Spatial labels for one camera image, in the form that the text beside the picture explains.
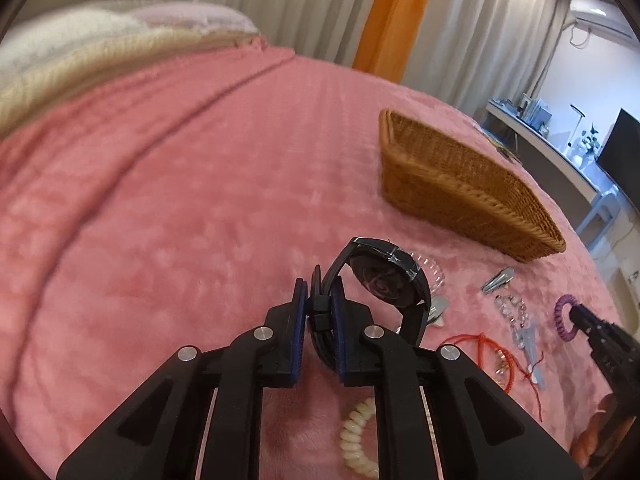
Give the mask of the right hand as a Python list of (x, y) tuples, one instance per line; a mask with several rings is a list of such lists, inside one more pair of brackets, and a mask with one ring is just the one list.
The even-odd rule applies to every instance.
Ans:
[(616, 396), (607, 394), (574, 439), (570, 456), (584, 479), (638, 479), (639, 414), (619, 412)]

